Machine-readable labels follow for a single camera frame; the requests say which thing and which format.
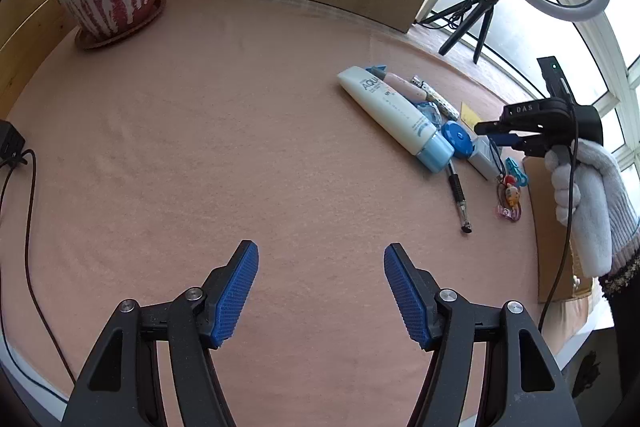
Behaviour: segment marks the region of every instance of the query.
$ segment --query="pen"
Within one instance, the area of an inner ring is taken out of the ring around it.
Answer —
[[[471,223],[466,215],[465,195],[462,192],[460,178],[458,177],[451,160],[449,160],[449,163],[447,164],[447,172],[449,173],[449,185],[451,187],[451,192],[453,192],[453,198],[456,200],[456,205],[460,210],[460,223],[462,223],[460,229],[462,229],[464,233],[471,233]]]

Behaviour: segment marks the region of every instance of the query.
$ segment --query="gloved hand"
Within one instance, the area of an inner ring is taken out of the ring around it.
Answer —
[[[574,217],[572,240],[582,270],[587,277],[615,275],[640,248],[638,216],[615,158],[601,145],[580,139],[574,174]],[[560,165],[558,155],[549,151],[545,166],[556,193],[556,217],[566,226],[569,215],[569,174],[571,165]]]

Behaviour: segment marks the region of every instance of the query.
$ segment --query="silver screw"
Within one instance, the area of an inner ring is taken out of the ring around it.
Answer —
[[[522,304],[520,304],[518,301],[509,301],[507,302],[507,309],[511,312],[511,313],[522,313],[524,306]]]
[[[184,296],[188,301],[197,301],[200,297],[202,297],[202,289],[194,286],[193,288],[189,288]]]
[[[136,307],[136,302],[133,299],[124,299],[118,307],[118,309],[122,313],[129,313],[133,308]]]
[[[440,290],[440,298],[445,302],[453,302],[458,298],[458,294],[453,290],[444,289]]]

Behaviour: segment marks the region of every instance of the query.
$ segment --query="table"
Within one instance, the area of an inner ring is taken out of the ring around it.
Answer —
[[[456,162],[474,232],[460,233],[431,174],[350,99],[354,64],[419,74],[455,106],[502,101],[407,37],[301,0],[168,0],[127,41],[86,53],[65,38],[9,120],[38,155],[35,293],[78,373],[124,298],[174,299],[241,239],[260,269],[232,339],[214,353],[239,426],[404,425],[428,367],[382,266],[399,241],[470,301],[532,316],[536,241],[494,214],[495,186]],[[64,393],[71,383],[31,304],[22,249],[30,170],[14,173],[0,229],[7,336]],[[160,349],[170,423],[179,421]],[[474,413],[476,346],[463,417]]]

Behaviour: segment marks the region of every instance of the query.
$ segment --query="black power adapter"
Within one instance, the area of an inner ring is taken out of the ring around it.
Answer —
[[[0,159],[5,162],[14,156],[17,158],[24,147],[24,138],[11,125],[11,123],[0,120]]]

